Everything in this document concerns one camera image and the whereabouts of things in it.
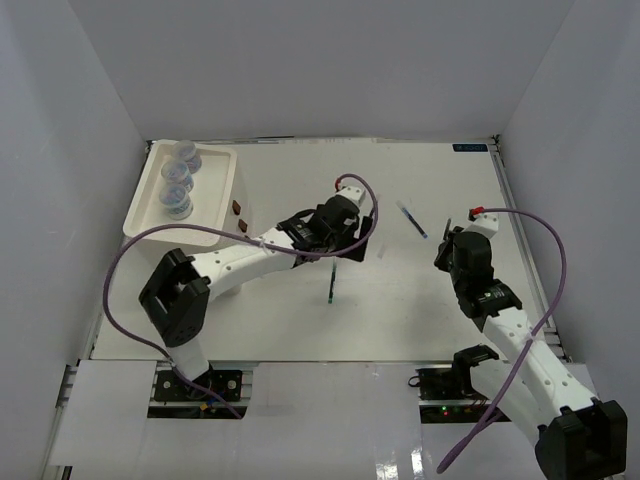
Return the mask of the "blue pen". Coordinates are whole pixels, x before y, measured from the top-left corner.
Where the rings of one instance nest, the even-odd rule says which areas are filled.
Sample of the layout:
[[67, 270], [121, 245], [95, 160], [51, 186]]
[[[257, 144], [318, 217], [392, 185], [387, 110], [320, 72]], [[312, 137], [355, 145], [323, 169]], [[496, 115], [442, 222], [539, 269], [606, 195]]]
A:
[[402, 214], [406, 217], [406, 219], [416, 229], [416, 231], [419, 233], [419, 235], [422, 238], [427, 239], [428, 238], [428, 234], [426, 233], [424, 228], [419, 224], [419, 222], [415, 219], [415, 217], [412, 215], [412, 213], [409, 211], [409, 209], [400, 200], [398, 200], [396, 202], [396, 205], [399, 208], [399, 210], [402, 212]]

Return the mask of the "dark green pen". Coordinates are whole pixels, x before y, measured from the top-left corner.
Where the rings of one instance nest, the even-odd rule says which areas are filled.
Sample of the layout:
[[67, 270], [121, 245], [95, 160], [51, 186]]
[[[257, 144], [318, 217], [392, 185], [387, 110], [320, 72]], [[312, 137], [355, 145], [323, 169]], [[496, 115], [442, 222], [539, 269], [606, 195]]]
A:
[[328, 290], [328, 304], [333, 304], [334, 294], [335, 294], [335, 282], [336, 282], [336, 274], [337, 274], [337, 259], [334, 257], [331, 264], [331, 275], [330, 275], [330, 283]]

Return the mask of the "clear jar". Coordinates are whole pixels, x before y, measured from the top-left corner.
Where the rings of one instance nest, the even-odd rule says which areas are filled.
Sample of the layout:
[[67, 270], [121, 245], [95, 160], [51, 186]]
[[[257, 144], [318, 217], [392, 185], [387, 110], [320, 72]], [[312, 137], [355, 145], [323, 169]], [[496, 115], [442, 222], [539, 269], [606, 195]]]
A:
[[190, 140], [176, 142], [172, 147], [172, 157], [177, 161], [184, 162], [191, 174], [197, 173], [202, 167], [202, 159], [197, 146]]
[[166, 161], [161, 168], [161, 176], [167, 184], [183, 186], [188, 192], [193, 189], [194, 181], [188, 165], [176, 159]]
[[158, 199], [164, 212], [173, 220], [188, 218], [193, 212], [189, 191], [180, 184], [167, 184], [159, 192]]

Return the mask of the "black pen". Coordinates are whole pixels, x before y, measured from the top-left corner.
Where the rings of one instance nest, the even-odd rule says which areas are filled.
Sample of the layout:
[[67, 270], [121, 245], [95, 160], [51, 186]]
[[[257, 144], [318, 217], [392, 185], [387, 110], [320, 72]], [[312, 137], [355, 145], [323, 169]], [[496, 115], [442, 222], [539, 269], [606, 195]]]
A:
[[449, 237], [449, 233], [450, 233], [450, 226], [451, 226], [451, 220], [452, 220], [452, 219], [449, 217], [449, 218], [447, 219], [446, 224], [445, 224], [445, 228], [444, 228], [444, 232], [443, 232], [443, 237], [442, 237], [442, 240], [443, 240], [443, 241], [446, 241], [446, 240], [448, 239], [448, 237]]

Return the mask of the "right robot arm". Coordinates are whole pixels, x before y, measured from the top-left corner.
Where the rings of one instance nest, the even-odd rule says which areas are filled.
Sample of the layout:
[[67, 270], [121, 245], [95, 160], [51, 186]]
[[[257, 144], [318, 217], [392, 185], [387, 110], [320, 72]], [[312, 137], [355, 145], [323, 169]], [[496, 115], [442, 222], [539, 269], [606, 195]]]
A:
[[615, 400], [599, 399], [535, 334], [519, 298], [494, 276], [486, 232], [447, 232], [434, 264], [450, 275], [462, 312], [488, 340], [455, 354], [453, 390], [466, 399], [488, 398], [531, 443], [547, 479], [624, 472], [625, 411]]

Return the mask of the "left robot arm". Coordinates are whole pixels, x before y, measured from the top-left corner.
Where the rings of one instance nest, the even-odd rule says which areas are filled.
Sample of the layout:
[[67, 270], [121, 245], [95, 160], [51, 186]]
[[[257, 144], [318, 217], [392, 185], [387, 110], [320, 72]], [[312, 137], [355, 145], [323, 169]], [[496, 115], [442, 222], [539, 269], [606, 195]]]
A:
[[339, 190], [325, 203], [279, 222], [249, 244], [189, 256], [166, 253], [140, 292], [139, 302], [177, 367], [177, 387], [199, 399], [211, 387], [210, 364], [199, 334], [208, 304], [258, 277], [338, 256], [364, 260], [373, 217], [360, 215], [366, 192]]

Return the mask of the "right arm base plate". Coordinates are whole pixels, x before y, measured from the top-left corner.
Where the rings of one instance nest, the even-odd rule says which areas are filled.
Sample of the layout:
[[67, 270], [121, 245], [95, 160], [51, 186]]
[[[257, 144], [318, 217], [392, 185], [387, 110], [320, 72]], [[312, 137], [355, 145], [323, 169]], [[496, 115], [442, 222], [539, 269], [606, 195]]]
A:
[[490, 406], [483, 395], [465, 393], [451, 368], [420, 368], [407, 385], [417, 391], [423, 425], [474, 424]]

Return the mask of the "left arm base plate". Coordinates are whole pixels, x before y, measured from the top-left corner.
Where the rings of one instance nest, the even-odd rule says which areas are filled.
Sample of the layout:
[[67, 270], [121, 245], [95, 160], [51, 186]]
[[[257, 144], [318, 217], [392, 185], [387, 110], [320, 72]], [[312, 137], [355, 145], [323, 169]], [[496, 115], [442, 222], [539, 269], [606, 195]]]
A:
[[218, 394], [235, 415], [218, 398], [184, 383], [172, 370], [156, 372], [147, 417], [178, 420], [238, 420], [247, 412], [251, 382], [245, 382], [242, 370], [214, 369], [207, 388]]

